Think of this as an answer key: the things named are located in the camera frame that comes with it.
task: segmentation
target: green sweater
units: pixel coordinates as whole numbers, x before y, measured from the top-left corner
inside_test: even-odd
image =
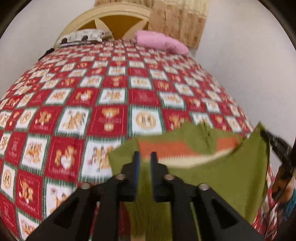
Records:
[[[207,183],[252,223],[267,191],[266,173],[270,150],[260,136],[263,129],[259,123],[247,139],[232,132],[211,129],[203,123],[197,126],[184,123],[179,129],[160,136],[136,137],[126,142],[109,153],[109,161],[113,174],[117,174],[124,164],[132,161],[134,151],[140,150],[141,154],[143,151],[146,155],[150,151],[159,150],[159,160],[168,166],[171,174],[193,185]],[[229,145],[225,143],[229,140],[236,140],[235,148],[227,149]],[[182,153],[177,158],[165,158],[170,153],[175,155],[180,146],[181,152],[186,149],[190,155]],[[125,205],[130,215],[132,236],[146,235],[147,241],[171,240],[170,205],[154,202],[150,163],[145,156],[140,165],[137,200]]]

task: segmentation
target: bedsheet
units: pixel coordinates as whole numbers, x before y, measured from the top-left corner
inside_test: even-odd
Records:
[[[189,57],[122,40],[55,50],[0,100],[3,222],[26,239],[82,182],[112,176],[108,152],[184,120],[245,136],[253,130],[224,88]],[[269,168],[269,187],[273,178]],[[276,208],[267,227],[262,214],[273,205],[269,188],[253,223],[261,233],[267,228],[268,239],[276,233]],[[129,227],[124,222],[121,234]]]

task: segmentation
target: arched headboard frame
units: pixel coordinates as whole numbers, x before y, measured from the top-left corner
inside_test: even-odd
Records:
[[[151,9],[139,4],[133,3],[108,3],[94,7],[69,23],[59,35],[59,38],[71,32],[83,29],[88,23],[94,21],[95,27],[102,30],[110,30],[109,27],[101,20],[107,16],[130,16],[140,19],[136,24],[131,25],[125,32],[122,39],[133,38],[137,30],[143,29],[149,21]]]

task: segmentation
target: bed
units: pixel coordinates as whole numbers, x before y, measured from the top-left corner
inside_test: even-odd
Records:
[[[7,239],[25,240],[80,183],[110,177],[107,153],[135,135],[129,123],[142,134],[174,130],[185,119],[244,136],[252,132],[241,108],[192,58],[130,40],[137,30],[147,29],[150,13],[128,3],[83,13],[58,39],[98,28],[111,31],[115,40],[56,49],[1,98],[0,227]],[[142,113],[134,122],[132,106]],[[84,168],[95,151],[104,160],[97,176]],[[267,226],[262,213],[274,206],[273,179],[269,167],[267,197],[253,223],[268,239],[276,234],[276,209]]]

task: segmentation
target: brown floral curtain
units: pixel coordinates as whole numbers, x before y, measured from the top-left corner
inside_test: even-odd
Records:
[[[188,47],[198,48],[209,0],[96,0],[95,6],[122,1],[152,8],[149,30],[178,39]]]

